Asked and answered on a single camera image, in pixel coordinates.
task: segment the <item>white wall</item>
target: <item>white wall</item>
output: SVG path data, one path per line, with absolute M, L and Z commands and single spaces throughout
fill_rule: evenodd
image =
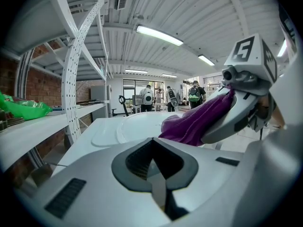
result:
M 207 84 L 204 84 L 204 78 L 216 77 L 216 76 L 220 76 L 220 75 L 222 75 L 222 72 L 221 72 L 221 71 L 218 71 L 218 72 L 215 72 L 215 73 L 210 73 L 210 74 L 207 74 L 207 75 L 200 76 L 200 77 L 199 77 L 200 86 L 205 87 L 205 88 L 207 87 Z
M 107 80 L 107 84 L 111 85 L 112 93 L 110 98 L 111 108 L 116 108 L 115 113 L 124 113 L 123 106 L 119 103 L 119 95 L 123 95 L 123 78 L 114 78 Z
M 164 90 L 167 86 L 175 87 L 175 80 L 162 80 L 162 79 L 148 79 L 148 78 L 133 78 L 133 77 L 114 77 L 114 79 L 108 79 L 107 84 L 111 85 L 112 93 L 110 98 L 111 108 L 116 108 L 115 113 L 121 114 L 124 113 L 123 106 L 119 103 L 119 95 L 123 95 L 123 80 L 150 80 L 150 81 L 160 81 L 164 84 Z

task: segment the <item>desk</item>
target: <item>desk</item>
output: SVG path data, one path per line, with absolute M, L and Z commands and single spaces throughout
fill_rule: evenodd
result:
M 167 110 L 166 103 L 155 103 L 155 106 L 163 106 L 164 110 Z
M 136 113 L 138 113 L 138 109 L 139 109 L 139 112 L 141 113 L 141 105 L 131 105 L 131 108 L 134 108 Z

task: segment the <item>brick wall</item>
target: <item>brick wall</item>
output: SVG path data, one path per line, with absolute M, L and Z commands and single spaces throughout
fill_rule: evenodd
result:
M 27 75 L 26 99 L 61 105 L 61 79 L 31 68 Z
M 49 44 L 54 50 L 59 48 L 56 42 Z M 46 52 L 48 50 L 44 45 L 39 46 L 35 49 L 33 58 Z M 0 90 L 4 94 L 14 95 L 17 65 L 17 61 L 0 57 Z M 102 84 L 101 80 L 77 82 L 77 102 L 89 100 L 90 87 Z M 27 77 L 26 99 L 44 102 L 49 106 L 61 105 L 61 79 L 31 68 Z M 91 114 L 82 117 L 81 120 L 90 125 Z M 61 130 L 42 141 L 36 146 L 40 156 L 42 158 L 46 156 L 63 139 L 64 130 Z M 5 175 L 12 180 L 15 187 L 20 187 L 33 170 L 34 166 L 25 154 L 5 172 Z

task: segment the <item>purple cloth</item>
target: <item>purple cloth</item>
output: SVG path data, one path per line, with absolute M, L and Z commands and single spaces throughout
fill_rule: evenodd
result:
M 201 137 L 220 118 L 228 113 L 232 105 L 234 90 L 227 95 L 218 95 L 206 103 L 183 114 L 172 115 L 163 121 L 161 138 L 192 146 L 203 144 Z

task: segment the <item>black slot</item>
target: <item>black slot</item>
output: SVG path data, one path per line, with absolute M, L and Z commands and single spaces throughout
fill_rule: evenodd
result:
M 149 138 L 114 158 L 113 175 L 131 191 L 152 192 L 152 185 L 146 181 L 152 159 L 166 179 L 169 190 L 187 187 L 198 172 L 198 163 L 191 155 L 161 140 Z
M 176 201 L 174 199 L 174 196 L 172 195 L 172 191 L 170 191 L 170 190 L 166 190 L 166 200 L 165 200 L 164 212 L 167 214 L 167 216 L 172 221 L 188 214 L 188 211 L 185 208 L 178 207 L 176 205 Z
M 249 96 L 250 96 L 250 93 L 247 93 L 247 94 L 245 94 L 243 99 L 246 100 Z
M 245 116 L 241 120 L 235 123 L 234 131 L 239 132 L 240 130 L 244 129 L 248 125 L 248 117 Z
M 46 205 L 45 210 L 58 218 L 62 218 L 75 201 L 85 184 L 86 181 L 84 180 L 77 178 L 71 179 L 53 198 L 53 200 Z
M 237 166 L 240 163 L 240 161 L 238 161 L 238 160 L 233 160 L 233 159 L 228 159 L 228 158 L 223 158 L 223 157 L 218 157 L 216 159 L 216 161 L 224 163 L 224 164 L 228 164 L 231 166 Z

